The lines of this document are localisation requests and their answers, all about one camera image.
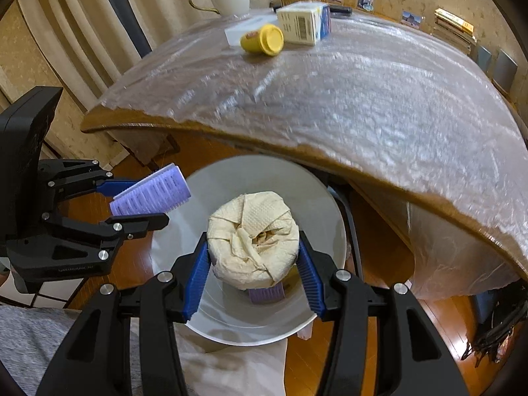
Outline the beige paper bundle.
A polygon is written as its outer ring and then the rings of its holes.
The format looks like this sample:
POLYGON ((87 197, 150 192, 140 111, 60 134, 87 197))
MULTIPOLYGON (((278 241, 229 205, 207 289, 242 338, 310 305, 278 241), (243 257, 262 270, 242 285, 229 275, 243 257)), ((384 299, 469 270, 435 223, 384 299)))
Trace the beige paper bundle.
POLYGON ((240 195, 216 210, 207 241, 216 278, 238 290, 269 288, 294 266, 300 230, 284 199, 262 191, 240 195))

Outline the yellow lidded small cup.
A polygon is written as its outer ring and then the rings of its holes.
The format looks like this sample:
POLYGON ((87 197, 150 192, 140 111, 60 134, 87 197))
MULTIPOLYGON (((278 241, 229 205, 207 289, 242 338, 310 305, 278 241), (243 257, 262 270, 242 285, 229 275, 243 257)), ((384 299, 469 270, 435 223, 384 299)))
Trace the yellow lidded small cup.
POLYGON ((278 26, 265 24, 242 36, 240 45, 248 53, 276 56, 284 48, 284 35, 278 26))

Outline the white blue naproxen box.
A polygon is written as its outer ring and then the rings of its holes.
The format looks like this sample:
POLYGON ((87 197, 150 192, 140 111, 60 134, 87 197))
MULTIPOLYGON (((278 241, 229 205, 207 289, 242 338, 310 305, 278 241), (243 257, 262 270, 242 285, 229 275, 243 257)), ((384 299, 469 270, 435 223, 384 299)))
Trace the white blue naproxen box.
POLYGON ((315 46, 331 33, 327 3, 296 2, 277 9, 277 16, 286 43, 315 46))

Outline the purple blister pill sheet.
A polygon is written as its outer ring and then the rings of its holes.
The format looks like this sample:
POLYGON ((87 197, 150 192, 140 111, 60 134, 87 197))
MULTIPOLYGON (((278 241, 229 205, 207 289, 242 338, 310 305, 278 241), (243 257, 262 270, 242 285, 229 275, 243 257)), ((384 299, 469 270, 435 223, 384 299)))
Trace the purple blister pill sheet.
POLYGON ((284 285, 280 282, 269 288, 247 290, 250 302, 256 305, 271 304, 285 298, 284 285))

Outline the white round trash bin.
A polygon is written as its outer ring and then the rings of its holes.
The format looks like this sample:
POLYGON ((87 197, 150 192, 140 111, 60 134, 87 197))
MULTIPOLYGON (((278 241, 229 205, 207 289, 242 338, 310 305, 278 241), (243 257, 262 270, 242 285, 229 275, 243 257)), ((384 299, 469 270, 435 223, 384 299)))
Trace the white round trash bin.
POLYGON ((172 210, 151 242, 155 273, 167 271, 204 237, 212 265, 194 333, 231 346, 285 339, 315 319, 294 261, 299 234, 344 266, 347 235, 328 188, 291 162, 240 155, 209 165, 187 180, 191 199, 172 210))

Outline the beige curtain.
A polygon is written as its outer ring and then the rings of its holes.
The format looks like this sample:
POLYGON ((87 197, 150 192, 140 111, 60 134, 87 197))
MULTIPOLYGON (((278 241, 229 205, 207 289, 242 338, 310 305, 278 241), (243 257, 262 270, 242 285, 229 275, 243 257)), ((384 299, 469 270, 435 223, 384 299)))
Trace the beige curtain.
MULTIPOLYGON (((188 0, 127 0, 154 50, 208 14, 188 0)), ((109 0, 14 0, 1 20, 1 91, 63 83, 83 109, 142 58, 109 0)))

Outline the clear plastic table cover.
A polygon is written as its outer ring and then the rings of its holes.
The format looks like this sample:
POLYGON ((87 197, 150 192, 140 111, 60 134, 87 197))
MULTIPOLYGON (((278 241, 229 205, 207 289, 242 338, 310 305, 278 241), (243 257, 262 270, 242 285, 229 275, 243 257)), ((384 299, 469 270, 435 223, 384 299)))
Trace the clear plastic table cover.
POLYGON ((205 20, 139 61, 83 131, 194 131, 339 174, 399 230, 423 299, 527 275, 527 148, 467 56, 369 15, 315 46, 250 55, 236 17, 205 20))

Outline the blue cylindrical container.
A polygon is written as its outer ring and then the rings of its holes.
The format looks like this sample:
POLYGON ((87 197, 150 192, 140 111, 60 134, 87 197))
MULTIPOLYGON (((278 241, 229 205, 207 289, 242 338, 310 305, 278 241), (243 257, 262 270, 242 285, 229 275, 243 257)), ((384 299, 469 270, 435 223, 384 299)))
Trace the blue cylindrical container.
POLYGON ((483 73, 487 73, 489 71, 489 67, 491 65, 492 60, 492 54, 486 47, 482 45, 478 45, 476 48, 476 56, 475 56, 475 62, 480 67, 480 69, 483 71, 483 73))

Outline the stack of books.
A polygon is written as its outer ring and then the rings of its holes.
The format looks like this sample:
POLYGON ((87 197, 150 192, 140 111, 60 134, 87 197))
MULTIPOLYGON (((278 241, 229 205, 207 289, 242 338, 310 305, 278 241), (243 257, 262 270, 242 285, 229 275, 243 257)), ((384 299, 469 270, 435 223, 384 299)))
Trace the stack of books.
POLYGON ((435 10, 434 15, 431 35, 470 55, 477 46, 474 25, 440 7, 435 10))

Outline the landscape photo frame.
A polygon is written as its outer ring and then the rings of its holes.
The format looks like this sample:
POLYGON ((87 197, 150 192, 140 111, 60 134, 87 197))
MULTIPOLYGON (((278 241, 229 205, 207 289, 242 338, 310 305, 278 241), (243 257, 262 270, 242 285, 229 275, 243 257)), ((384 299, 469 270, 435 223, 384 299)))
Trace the landscape photo frame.
POLYGON ((414 28, 415 30, 421 29, 422 17, 421 15, 415 15, 409 11, 403 11, 401 17, 401 23, 414 28))

